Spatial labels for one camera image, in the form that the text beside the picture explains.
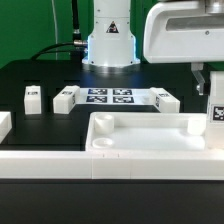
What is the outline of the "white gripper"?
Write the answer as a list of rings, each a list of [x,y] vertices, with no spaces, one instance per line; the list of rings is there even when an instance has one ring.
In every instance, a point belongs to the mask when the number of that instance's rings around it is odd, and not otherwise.
[[[199,62],[224,61],[224,0],[171,0],[154,5],[146,18],[143,55],[150,63],[192,63],[196,89],[203,95],[204,64]]]

